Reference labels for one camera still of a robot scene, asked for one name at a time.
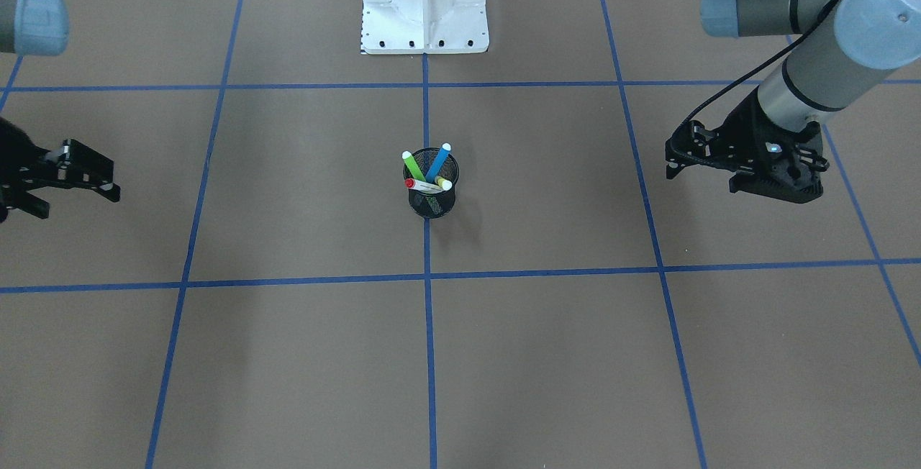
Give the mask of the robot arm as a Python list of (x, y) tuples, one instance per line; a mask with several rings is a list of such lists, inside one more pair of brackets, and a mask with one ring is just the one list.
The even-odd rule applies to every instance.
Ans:
[[(57, 56), (69, 42), (64, 0), (1, 0), (1, 49), (17, 56)], [(76, 139), (46, 149), (9, 119), (1, 119), (2, 220), (20, 211), (47, 219), (48, 201), (33, 196), (43, 188), (86, 189), (112, 203), (121, 201), (111, 158)]]
[(701, 0), (699, 13), (712, 37), (794, 36), (720, 126), (691, 112), (665, 143), (667, 178), (691, 166), (726, 170), (733, 193), (821, 197), (822, 125), (919, 60), (919, 0)]

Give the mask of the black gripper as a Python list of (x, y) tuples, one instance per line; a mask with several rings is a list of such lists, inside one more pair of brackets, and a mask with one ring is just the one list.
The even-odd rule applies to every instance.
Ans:
[(38, 147), (29, 135), (1, 119), (1, 220), (12, 210), (48, 219), (50, 205), (32, 191), (42, 188), (86, 189), (107, 201), (121, 201), (121, 187), (113, 181), (114, 163), (75, 139), (56, 149)]
[(825, 193), (823, 150), (819, 122), (806, 122), (799, 131), (780, 127), (753, 90), (714, 130), (697, 119), (682, 122), (665, 144), (665, 177), (674, 180), (692, 166), (726, 170), (734, 174), (733, 193), (805, 204)]

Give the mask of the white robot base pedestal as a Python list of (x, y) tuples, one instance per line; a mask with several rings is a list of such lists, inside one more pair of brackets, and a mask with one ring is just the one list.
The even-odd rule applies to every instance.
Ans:
[(362, 53), (478, 54), (489, 49), (486, 0), (362, 2)]

